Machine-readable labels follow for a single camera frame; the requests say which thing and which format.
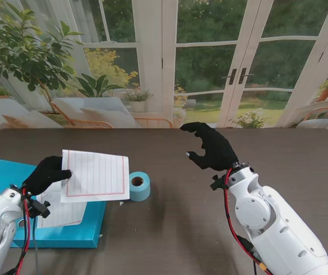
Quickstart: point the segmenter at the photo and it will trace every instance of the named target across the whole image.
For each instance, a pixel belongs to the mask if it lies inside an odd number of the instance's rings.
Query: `lined paper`
[[[126,156],[63,150],[62,169],[72,177],[62,181],[61,202],[129,199]]]
[[[50,203],[49,216],[38,216],[37,228],[79,225],[84,217],[86,202],[61,203],[61,182],[53,183],[37,196],[37,200],[41,203]]]

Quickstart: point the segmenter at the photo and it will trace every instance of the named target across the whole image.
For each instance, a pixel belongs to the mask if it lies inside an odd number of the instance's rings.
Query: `lawn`
[[[196,107],[188,108],[185,122],[200,121],[205,123],[214,123],[218,121],[221,99],[198,100]],[[273,126],[281,116],[285,108],[286,101],[261,100],[257,98],[245,98],[240,102],[236,116],[241,116],[248,111],[261,108],[263,113],[268,117],[267,125]]]

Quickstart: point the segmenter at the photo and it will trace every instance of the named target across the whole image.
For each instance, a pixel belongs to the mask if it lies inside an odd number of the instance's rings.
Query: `blue tray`
[[[14,184],[20,186],[35,166],[0,160],[0,193]],[[106,202],[88,202],[79,225],[40,228],[35,230],[39,248],[96,248],[104,217]],[[11,247],[22,247],[24,229],[18,227]]]

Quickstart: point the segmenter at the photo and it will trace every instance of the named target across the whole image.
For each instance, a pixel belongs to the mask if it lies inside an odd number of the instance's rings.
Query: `french door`
[[[213,127],[252,114],[280,126],[327,44],[328,0],[163,1],[164,110]]]

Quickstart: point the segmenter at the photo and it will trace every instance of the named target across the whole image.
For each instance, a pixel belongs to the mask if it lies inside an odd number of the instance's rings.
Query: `tape roll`
[[[129,174],[129,195],[134,202],[141,202],[150,196],[150,178],[146,173],[134,172]]]

